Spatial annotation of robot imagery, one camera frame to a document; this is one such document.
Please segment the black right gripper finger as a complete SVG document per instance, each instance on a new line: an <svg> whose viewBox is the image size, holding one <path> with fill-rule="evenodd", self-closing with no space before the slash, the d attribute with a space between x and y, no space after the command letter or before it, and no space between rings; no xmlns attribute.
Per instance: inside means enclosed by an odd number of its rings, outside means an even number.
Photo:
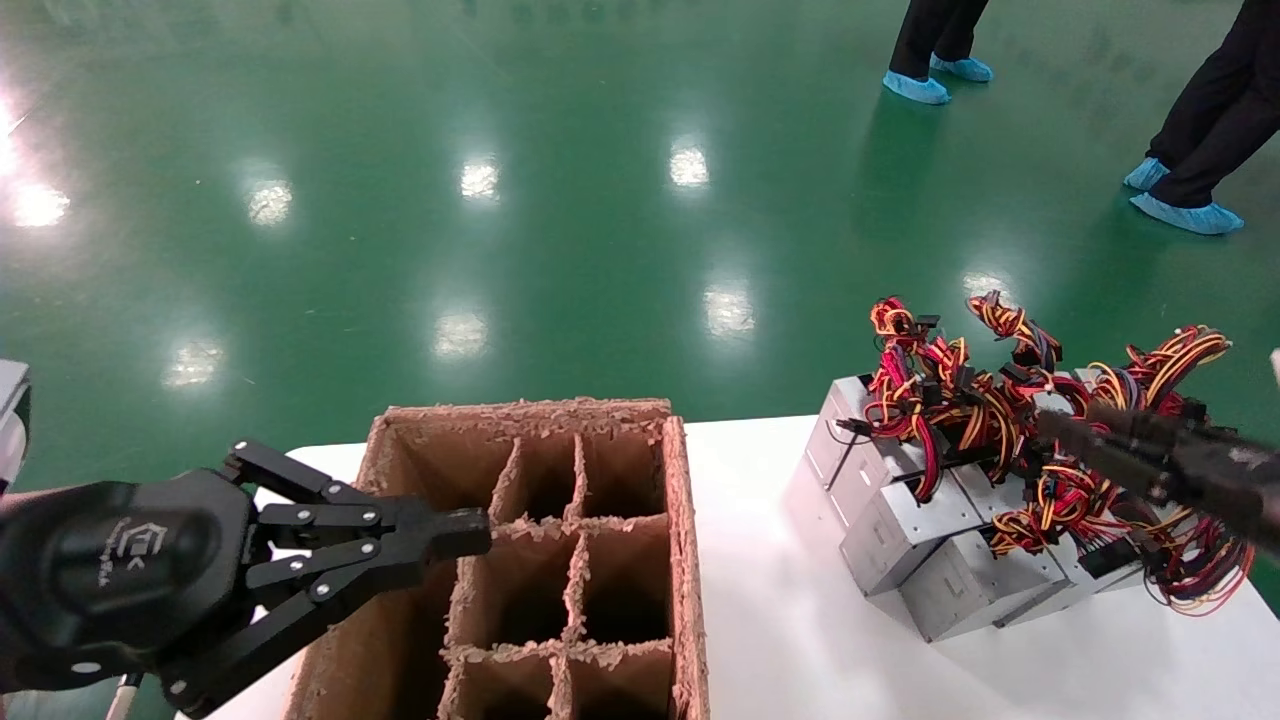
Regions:
<svg viewBox="0 0 1280 720"><path fill-rule="evenodd" d="M1039 411L1038 437L1051 441L1064 455L1088 459L1103 448L1162 457L1171 452L1171 419L1139 410L1121 410L1091 402L1084 416Z"/></svg>
<svg viewBox="0 0 1280 720"><path fill-rule="evenodd" d="M1166 445L1096 432L1041 432L1039 438L1143 500L1166 500Z"/></svg>

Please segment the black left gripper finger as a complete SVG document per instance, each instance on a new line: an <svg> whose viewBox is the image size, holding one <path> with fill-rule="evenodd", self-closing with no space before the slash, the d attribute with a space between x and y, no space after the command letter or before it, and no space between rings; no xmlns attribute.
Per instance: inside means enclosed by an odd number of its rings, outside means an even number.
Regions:
<svg viewBox="0 0 1280 720"><path fill-rule="evenodd" d="M492 528L481 509L442 511L420 493L372 495L333 479L252 439L234 446L223 475L285 498L257 510L252 524L278 547L332 547L387 536L424 547L490 547Z"/></svg>
<svg viewBox="0 0 1280 720"><path fill-rule="evenodd" d="M490 547L488 533L389 533L252 565L234 597L265 615L161 667L165 697L206 717L370 600L420 585L434 562Z"/></svg>

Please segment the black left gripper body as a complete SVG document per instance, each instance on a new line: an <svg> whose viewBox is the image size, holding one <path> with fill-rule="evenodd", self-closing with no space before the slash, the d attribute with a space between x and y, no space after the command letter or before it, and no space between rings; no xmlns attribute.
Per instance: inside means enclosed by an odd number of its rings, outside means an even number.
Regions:
<svg viewBox="0 0 1280 720"><path fill-rule="evenodd" d="M5 493L3 691L131 673L172 693L250 688L269 673L248 647L257 524L250 495L207 469Z"/></svg>

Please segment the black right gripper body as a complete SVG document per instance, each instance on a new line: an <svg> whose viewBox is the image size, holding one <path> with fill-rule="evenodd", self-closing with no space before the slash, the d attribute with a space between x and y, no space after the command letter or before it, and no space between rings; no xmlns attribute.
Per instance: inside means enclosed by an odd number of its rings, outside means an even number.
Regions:
<svg viewBox="0 0 1280 720"><path fill-rule="evenodd" d="M1204 425L1170 425L1165 430L1164 497L1220 520L1276 559L1277 447Z"/></svg>

